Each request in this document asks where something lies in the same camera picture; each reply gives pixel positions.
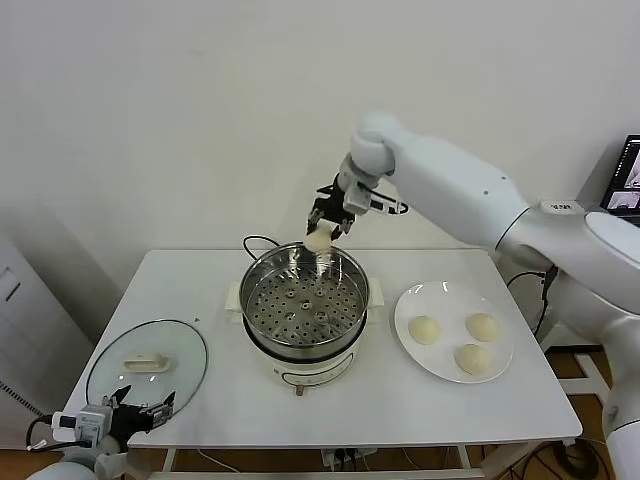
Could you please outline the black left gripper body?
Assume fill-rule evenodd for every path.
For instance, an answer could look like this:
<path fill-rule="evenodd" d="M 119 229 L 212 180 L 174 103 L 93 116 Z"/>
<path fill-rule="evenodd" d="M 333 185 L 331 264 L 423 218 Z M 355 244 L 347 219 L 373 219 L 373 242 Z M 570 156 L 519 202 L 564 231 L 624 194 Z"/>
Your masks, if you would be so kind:
<path fill-rule="evenodd" d="M 136 433 L 148 433 L 153 427 L 153 415 L 144 407 L 121 404 L 113 412 L 112 437 L 119 443 L 127 443 Z"/>

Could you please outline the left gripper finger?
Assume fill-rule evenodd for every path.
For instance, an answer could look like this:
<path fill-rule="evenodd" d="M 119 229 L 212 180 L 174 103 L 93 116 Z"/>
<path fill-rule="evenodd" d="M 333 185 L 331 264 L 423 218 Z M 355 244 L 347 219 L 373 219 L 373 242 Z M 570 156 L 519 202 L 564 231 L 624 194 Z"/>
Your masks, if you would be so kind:
<path fill-rule="evenodd" d="M 117 389 L 113 394 L 109 396 L 105 395 L 102 398 L 102 405 L 109 408 L 119 408 L 130 390 L 131 385 L 126 385 L 122 388 Z"/>
<path fill-rule="evenodd" d="M 151 418 L 152 426 L 162 426 L 173 416 L 176 392 L 171 392 L 163 401 L 147 408 L 147 415 Z"/>

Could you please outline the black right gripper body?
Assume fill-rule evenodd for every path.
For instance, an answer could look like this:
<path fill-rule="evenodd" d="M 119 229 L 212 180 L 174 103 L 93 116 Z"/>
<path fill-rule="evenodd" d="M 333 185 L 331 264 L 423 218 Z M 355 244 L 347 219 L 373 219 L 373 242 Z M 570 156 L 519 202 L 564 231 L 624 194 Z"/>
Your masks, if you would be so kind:
<path fill-rule="evenodd" d="M 355 215 L 346 211 L 344 208 L 344 196 L 345 192 L 338 186 L 332 184 L 322 187 L 317 190 L 319 197 L 324 200 L 324 217 L 321 220 L 326 220 L 336 224 L 345 217 L 351 217 L 352 222 L 355 221 Z"/>

